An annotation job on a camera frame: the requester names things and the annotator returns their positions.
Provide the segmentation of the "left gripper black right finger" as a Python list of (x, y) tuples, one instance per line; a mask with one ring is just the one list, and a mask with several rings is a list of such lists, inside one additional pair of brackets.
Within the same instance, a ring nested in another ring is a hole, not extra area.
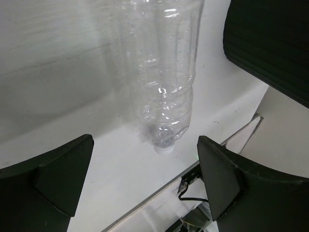
[(221, 232), (306, 232), (309, 180), (256, 163), (207, 136), (197, 153), (212, 220)]

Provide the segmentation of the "clear bottle blue cap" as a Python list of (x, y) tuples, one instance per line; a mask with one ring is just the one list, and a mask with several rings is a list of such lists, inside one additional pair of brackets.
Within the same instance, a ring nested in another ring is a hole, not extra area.
[(165, 155), (188, 130), (202, 0), (121, 0), (121, 46), (139, 133)]

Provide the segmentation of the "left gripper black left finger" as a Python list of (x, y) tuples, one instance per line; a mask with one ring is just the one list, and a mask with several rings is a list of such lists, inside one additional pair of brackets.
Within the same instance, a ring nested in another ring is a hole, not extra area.
[(75, 216), (94, 148), (84, 134), (0, 171), (2, 232), (65, 232)]

